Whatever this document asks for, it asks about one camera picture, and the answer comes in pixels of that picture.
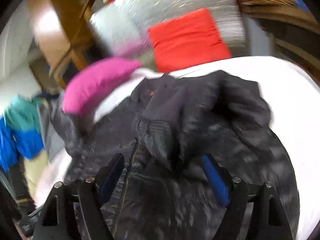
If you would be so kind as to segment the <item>black quilted jacket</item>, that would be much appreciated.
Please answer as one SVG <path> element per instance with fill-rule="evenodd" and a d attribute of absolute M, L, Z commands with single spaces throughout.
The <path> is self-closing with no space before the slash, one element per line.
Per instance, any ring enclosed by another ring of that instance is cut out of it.
<path fill-rule="evenodd" d="M 245 182 L 271 182 L 297 233 L 295 172 L 254 81 L 221 70 L 163 75 L 143 79 L 92 129 L 60 108 L 51 119 L 73 159 L 66 183 L 96 174 L 117 153 L 124 156 L 121 178 L 102 207 L 115 239 L 212 239 L 224 210 L 202 170 L 205 154 Z"/>

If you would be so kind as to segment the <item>grey suit jacket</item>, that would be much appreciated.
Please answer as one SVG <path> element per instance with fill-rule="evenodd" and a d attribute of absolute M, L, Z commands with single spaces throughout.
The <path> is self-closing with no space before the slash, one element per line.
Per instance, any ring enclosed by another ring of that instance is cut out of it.
<path fill-rule="evenodd" d="M 37 106 L 41 137 L 50 163 L 65 146 L 63 139 L 58 135 L 52 124 L 52 118 L 60 109 L 59 103 L 60 99 L 53 99 L 47 102 L 46 105 Z"/>

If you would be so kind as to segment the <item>wooden side shelf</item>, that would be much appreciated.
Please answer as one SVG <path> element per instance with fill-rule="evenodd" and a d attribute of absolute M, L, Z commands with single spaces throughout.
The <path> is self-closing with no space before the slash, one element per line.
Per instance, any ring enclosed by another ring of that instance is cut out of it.
<path fill-rule="evenodd" d="M 243 6 L 272 40 L 277 57 L 298 64 L 319 84 L 319 23 L 310 12 L 281 5 Z"/>

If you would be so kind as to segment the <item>teal shirt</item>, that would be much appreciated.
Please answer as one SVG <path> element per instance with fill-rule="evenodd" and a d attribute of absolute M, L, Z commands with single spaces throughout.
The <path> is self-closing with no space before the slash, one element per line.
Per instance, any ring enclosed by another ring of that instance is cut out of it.
<path fill-rule="evenodd" d="M 40 134 L 41 127 L 37 107 L 46 104 L 45 99 L 30 99 L 18 95 L 11 100 L 9 107 L 5 109 L 4 122 L 6 126 L 14 130 L 22 132 L 35 130 Z"/>

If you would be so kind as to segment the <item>silver foil insulation mat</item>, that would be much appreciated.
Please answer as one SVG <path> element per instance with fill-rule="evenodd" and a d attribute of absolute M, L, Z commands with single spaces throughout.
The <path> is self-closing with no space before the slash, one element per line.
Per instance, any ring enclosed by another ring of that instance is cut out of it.
<path fill-rule="evenodd" d="M 236 0 L 115 0 L 96 11 L 88 24 L 104 51 L 135 59 L 152 53 L 151 26 L 201 8 L 209 9 L 231 54 L 244 55 L 245 29 Z"/>

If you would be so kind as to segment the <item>blue jacket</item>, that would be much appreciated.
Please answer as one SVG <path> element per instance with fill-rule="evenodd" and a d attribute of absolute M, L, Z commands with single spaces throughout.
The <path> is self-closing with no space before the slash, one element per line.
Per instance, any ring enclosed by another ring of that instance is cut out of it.
<path fill-rule="evenodd" d="M 44 148 L 41 135 L 35 130 L 17 131 L 5 125 L 1 116 L 1 169 L 4 173 L 23 156 L 31 159 Z"/>

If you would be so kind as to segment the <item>magenta pillow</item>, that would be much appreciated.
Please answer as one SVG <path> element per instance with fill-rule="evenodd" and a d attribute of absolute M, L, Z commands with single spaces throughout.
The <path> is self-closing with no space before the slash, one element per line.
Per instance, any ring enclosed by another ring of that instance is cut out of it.
<path fill-rule="evenodd" d="M 114 89 L 129 80 L 141 65 L 137 60 L 119 57 L 106 58 L 89 65 L 69 81 L 62 101 L 63 112 L 87 115 Z"/>

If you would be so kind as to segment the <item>red pillow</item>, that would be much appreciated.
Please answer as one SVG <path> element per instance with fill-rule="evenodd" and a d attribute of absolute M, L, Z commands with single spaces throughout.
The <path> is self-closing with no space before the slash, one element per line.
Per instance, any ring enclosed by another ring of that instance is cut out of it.
<path fill-rule="evenodd" d="M 148 35 L 158 72 L 170 73 L 231 58 L 207 8 L 154 25 Z"/>

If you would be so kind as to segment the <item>white fluffy bed blanket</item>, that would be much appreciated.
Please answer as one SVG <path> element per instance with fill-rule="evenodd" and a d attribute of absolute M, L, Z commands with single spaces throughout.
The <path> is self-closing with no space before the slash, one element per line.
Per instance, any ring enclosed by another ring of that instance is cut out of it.
<path fill-rule="evenodd" d="M 103 99 L 89 120 L 81 120 L 87 129 L 111 113 L 143 79 L 169 75 L 177 79 L 226 72 L 258 84 L 260 95 L 271 111 L 270 129 L 278 137 L 291 160 L 299 193 L 299 222 L 294 239 L 307 239 L 319 223 L 319 87 L 295 64 L 270 56 L 238 57 L 178 70 L 170 74 L 147 68 L 135 70 L 129 80 Z M 41 175 L 36 204 L 45 202 L 49 190 L 63 181 L 72 164 L 66 145 Z"/>

